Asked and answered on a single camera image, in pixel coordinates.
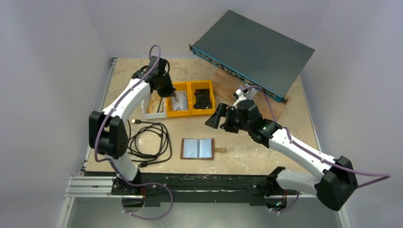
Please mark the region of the brown leather card holder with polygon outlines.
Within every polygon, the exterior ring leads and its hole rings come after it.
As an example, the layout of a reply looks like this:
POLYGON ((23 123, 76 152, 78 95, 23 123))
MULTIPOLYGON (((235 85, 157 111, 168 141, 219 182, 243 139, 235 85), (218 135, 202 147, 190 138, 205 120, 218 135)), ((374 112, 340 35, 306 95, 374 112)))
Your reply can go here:
POLYGON ((213 138, 183 138, 180 157, 185 160, 214 160, 216 153, 226 153, 226 151, 226 148, 215 147, 213 138))

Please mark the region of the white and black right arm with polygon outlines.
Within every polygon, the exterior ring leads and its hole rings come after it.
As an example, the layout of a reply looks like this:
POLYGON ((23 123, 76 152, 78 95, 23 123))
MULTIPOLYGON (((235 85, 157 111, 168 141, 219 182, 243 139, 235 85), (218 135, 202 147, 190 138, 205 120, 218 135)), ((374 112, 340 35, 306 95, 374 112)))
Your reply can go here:
POLYGON ((349 159, 336 159, 307 146, 292 136, 288 128, 263 118, 252 100, 240 101, 235 106, 220 103, 205 125, 230 133, 246 131, 254 142, 289 157, 308 171, 277 167, 267 176, 267 195, 296 190, 316 196, 327 208, 339 211, 359 187, 349 159))

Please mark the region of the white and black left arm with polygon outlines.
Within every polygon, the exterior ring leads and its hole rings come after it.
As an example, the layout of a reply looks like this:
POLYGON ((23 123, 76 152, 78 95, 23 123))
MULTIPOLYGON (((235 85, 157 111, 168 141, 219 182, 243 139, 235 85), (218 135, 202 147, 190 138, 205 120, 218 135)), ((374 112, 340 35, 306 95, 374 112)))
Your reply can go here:
POLYGON ((107 161, 124 180, 123 188, 129 194, 137 194, 142 187, 141 173, 127 152, 129 137, 125 122, 132 112, 153 91, 161 98, 174 96, 168 60, 150 57, 149 63, 131 77, 126 89, 102 111, 89 115, 89 146, 94 150, 96 162, 107 161))

